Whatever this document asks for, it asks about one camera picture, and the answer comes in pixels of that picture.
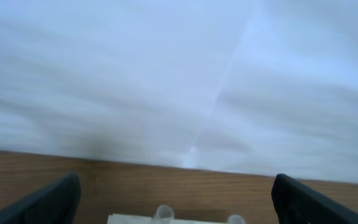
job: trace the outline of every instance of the transparent tube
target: transparent tube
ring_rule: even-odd
[[[160,205],[155,212],[150,224],[170,224],[174,218],[174,213],[168,205]]]
[[[246,221],[240,215],[231,215],[227,219],[228,224],[246,224]]]

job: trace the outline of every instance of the wood grain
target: wood grain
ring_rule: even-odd
[[[151,216],[163,203],[182,219],[278,223],[270,191],[274,178],[200,170],[0,152],[0,209],[75,171],[82,196],[75,223],[104,224],[112,213]],[[358,185],[303,181],[358,212]]]

